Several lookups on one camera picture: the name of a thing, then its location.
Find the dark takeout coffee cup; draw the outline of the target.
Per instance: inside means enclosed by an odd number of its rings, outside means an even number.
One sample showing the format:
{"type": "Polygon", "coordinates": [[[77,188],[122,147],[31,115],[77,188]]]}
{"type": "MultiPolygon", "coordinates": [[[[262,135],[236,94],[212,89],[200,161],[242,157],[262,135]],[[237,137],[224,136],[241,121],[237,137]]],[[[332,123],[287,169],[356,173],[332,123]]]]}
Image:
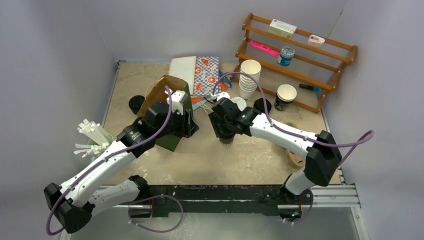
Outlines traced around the dark takeout coffee cup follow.
{"type": "Polygon", "coordinates": [[[235,134],[223,134],[222,136],[218,137],[219,141],[223,145],[231,145],[234,141],[235,134]]]}

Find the green paper bag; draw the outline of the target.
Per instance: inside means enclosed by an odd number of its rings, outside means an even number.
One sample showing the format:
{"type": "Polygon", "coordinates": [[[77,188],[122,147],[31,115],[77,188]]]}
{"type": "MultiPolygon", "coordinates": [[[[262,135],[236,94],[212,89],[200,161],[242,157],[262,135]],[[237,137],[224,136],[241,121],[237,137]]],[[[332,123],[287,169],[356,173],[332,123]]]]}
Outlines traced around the green paper bag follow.
{"type": "MultiPolygon", "coordinates": [[[[172,92],[186,92],[186,94],[188,95],[188,99],[184,102],[183,109],[189,110],[191,113],[193,113],[189,84],[181,78],[170,75],[163,75],[161,78],[158,79],[158,81],[153,85],[153,88],[150,90],[150,92],[145,96],[144,102],[141,105],[140,110],[136,113],[138,117],[143,117],[148,107],[152,106],[154,103],[166,102],[168,93],[165,92],[165,86],[168,86],[168,88],[172,90],[172,92]]],[[[181,137],[168,135],[158,139],[156,141],[156,145],[174,152],[181,140],[181,137]]]]}

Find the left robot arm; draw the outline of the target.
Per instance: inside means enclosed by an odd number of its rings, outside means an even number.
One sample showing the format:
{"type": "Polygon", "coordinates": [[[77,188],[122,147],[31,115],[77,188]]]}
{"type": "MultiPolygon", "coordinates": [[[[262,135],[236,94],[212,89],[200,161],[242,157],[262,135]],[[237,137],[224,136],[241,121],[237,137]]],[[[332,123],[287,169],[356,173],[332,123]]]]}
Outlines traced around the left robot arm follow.
{"type": "Polygon", "coordinates": [[[158,139],[167,136],[190,138],[198,125],[193,112],[180,109],[177,102],[157,102],[144,116],[126,126],[109,147],[81,172],[61,183],[50,183],[44,196],[50,210],[45,230],[49,236],[62,231],[81,230],[95,215],[123,203],[142,205],[166,194],[151,193],[152,187],[139,175],[107,189],[102,184],[122,167],[152,149],[158,139]]]}

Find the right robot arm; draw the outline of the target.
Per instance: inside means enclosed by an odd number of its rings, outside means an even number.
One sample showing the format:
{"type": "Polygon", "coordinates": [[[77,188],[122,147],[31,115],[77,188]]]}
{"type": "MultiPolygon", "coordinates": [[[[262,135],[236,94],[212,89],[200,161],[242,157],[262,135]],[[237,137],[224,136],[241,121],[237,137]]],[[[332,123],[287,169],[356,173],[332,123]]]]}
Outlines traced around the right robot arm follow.
{"type": "Polygon", "coordinates": [[[301,193],[313,186],[328,186],[342,160],[332,134],[325,130],[320,133],[303,131],[277,122],[252,107],[240,110],[228,98],[216,101],[211,109],[209,118],[218,138],[231,140],[235,134],[260,138],[304,160],[305,165],[282,185],[280,196],[288,204],[294,203],[301,193]]]}

